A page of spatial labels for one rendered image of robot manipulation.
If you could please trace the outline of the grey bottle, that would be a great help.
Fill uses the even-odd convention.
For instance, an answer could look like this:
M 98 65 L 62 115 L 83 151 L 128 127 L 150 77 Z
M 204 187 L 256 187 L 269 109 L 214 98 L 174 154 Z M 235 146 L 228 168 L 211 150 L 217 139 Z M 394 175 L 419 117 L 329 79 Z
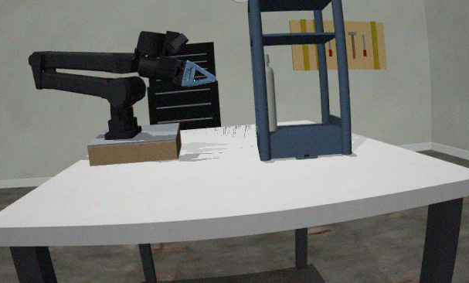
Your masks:
M 269 54 L 264 54 L 270 131 L 277 131 L 277 111 L 274 87 L 274 72 L 269 67 Z

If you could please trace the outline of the blue shelving unit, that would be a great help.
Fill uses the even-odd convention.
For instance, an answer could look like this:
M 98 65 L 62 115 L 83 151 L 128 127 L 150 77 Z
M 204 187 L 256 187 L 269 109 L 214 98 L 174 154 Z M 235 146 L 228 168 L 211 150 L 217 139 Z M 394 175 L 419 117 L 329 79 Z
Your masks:
M 330 2 L 335 32 L 324 32 L 321 11 Z M 260 11 L 314 11 L 315 32 L 263 34 Z M 351 108 L 342 0 L 248 0 L 248 22 L 252 42 L 250 51 L 260 161 L 318 159 L 317 155 L 351 155 Z M 334 38 L 341 117 L 330 114 L 329 109 L 325 43 Z M 277 131 L 270 131 L 263 46 L 301 44 L 317 44 L 322 123 L 278 125 Z

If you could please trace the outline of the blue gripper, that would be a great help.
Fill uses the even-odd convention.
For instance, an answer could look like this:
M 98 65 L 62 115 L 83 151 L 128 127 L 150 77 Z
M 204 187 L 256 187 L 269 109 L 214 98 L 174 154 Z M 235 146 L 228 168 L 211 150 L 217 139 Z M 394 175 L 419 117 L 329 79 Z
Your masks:
M 193 69 L 194 68 L 194 69 Z M 206 79 L 194 80 L 195 72 L 199 71 L 200 73 L 207 76 Z M 175 72 L 175 75 L 173 76 Z M 179 75 L 179 76 L 178 76 Z M 173 78 L 173 81 L 172 81 Z M 206 70 L 200 68 L 200 66 L 184 60 L 177 60 L 175 65 L 175 71 L 161 70 L 158 69 L 158 63 L 156 66 L 156 79 L 172 82 L 180 87 L 192 87 L 200 84 L 207 84 L 215 82 L 216 77 L 211 73 L 206 72 Z M 181 79 L 181 83 L 180 83 Z

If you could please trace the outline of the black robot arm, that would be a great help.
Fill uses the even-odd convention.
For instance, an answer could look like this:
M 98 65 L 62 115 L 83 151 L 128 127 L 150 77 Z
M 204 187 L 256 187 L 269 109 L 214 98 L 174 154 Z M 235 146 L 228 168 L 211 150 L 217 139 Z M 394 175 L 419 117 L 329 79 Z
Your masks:
M 158 32 L 140 32 L 137 48 L 130 54 L 34 52 L 29 56 L 29 65 L 32 67 L 36 89 L 63 90 L 107 99 L 111 119 L 108 121 L 109 132 L 104 134 L 105 140 L 131 139 L 141 132 L 132 107 L 145 97 L 146 85 L 140 77 L 156 79 L 158 61 L 158 69 L 175 71 L 176 61 L 181 59 L 168 56 L 168 50 L 177 54 L 189 41 L 179 32 L 156 33 Z M 145 55 L 162 56 L 158 59 Z M 58 73 L 55 68 L 120 74 L 136 73 L 139 70 L 139 77 L 92 77 Z M 51 73 L 43 73 L 44 71 Z

